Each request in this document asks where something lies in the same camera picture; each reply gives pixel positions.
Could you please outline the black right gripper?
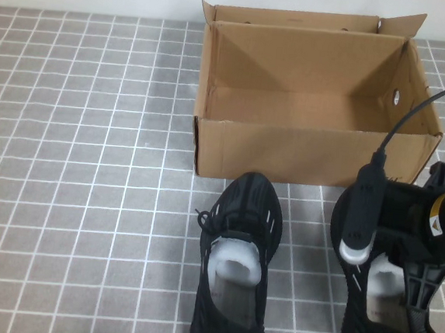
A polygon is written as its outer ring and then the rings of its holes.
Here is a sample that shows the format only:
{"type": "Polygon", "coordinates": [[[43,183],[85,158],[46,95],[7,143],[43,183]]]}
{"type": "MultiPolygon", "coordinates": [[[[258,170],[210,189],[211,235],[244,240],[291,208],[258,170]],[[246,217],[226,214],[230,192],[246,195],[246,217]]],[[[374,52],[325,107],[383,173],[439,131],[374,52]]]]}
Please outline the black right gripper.
{"type": "Polygon", "coordinates": [[[405,310],[410,333],[436,333],[429,305],[445,280],[445,162],[429,169],[423,187],[390,181],[378,230],[391,262],[405,263],[405,310]]]}

